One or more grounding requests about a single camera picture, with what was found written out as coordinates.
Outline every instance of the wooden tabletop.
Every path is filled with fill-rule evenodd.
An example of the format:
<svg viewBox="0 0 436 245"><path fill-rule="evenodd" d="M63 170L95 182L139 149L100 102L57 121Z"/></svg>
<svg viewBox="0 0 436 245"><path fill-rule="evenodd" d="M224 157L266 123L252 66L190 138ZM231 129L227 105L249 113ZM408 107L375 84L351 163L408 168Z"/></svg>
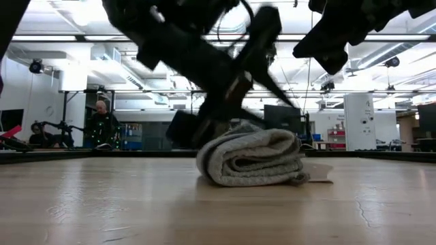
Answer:
<svg viewBox="0 0 436 245"><path fill-rule="evenodd" d="M334 184L219 188L194 159L0 165L0 244L435 244L436 165L304 161Z"/></svg>

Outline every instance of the person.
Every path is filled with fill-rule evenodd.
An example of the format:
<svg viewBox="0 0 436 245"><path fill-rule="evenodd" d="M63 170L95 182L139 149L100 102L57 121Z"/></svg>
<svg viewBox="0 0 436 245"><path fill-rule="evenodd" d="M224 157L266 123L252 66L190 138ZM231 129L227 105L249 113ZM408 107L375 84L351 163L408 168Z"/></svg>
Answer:
<svg viewBox="0 0 436 245"><path fill-rule="evenodd" d="M112 143L110 138L113 137L114 129L119 122L112 113L108 112L104 101L97 101L95 107L97 113L94 113L87 122L88 130L93 132L94 144Z"/></svg>
<svg viewBox="0 0 436 245"><path fill-rule="evenodd" d="M56 138L53 134L45 132L44 126L39 126L37 122L31 125L33 135L29 138L29 144L34 148L57 148Z"/></svg>

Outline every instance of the gray towel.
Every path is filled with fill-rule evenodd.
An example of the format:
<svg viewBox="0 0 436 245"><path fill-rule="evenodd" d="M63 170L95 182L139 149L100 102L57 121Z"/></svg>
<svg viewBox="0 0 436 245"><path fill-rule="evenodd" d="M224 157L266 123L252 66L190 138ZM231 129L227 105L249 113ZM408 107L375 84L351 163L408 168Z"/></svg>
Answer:
<svg viewBox="0 0 436 245"><path fill-rule="evenodd" d="M222 186L298 185L309 181L299 150L299 139L289 131L242 123L207 143L198 152L197 167Z"/></svg>

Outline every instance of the monitor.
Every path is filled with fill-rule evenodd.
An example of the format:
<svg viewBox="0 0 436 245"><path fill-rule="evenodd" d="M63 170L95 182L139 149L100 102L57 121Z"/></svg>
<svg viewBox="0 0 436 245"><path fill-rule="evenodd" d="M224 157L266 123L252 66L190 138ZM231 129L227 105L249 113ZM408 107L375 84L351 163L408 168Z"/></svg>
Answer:
<svg viewBox="0 0 436 245"><path fill-rule="evenodd" d="M22 125L24 110L0 110L0 132L7 132Z"/></svg>
<svg viewBox="0 0 436 245"><path fill-rule="evenodd" d="M301 123L301 110L280 105L264 105L264 120L277 129L305 134Z"/></svg>
<svg viewBox="0 0 436 245"><path fill-rule="evenodd" d="M420 130L436 132L436 103L419 105L418 113L420 115Z"/></svg>

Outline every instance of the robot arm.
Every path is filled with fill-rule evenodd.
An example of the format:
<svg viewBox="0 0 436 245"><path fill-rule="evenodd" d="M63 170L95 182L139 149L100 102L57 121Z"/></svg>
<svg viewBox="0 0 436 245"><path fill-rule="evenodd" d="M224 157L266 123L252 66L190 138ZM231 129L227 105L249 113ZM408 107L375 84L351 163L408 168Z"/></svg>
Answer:
<svg viewBox="0 0 436 245"><path fill-rule="evenodd" d="M185 76L206 93L198 115L177 112L167 136L186 147L201 147L215 135L219 122L232 118L261 121L241 108L243 99L258 82L294 107L268 73L267 54L281 32L279 11L263 6L256 15L249 4L249 37L236 58L202 38L239 0L104 0L110 22L134 41L137 60L153 70L158 62Z"/></svg>
<svg viewBox="0 0 436 245"><path fill-rule="evenodd" d="M349 43L362 43L371 31L381 31L388 22L408 11L417 18L436 8L434 0L309 0L309 9L321 20L294 48L296 58L313 57L330 75L348 61Z"/></svg>

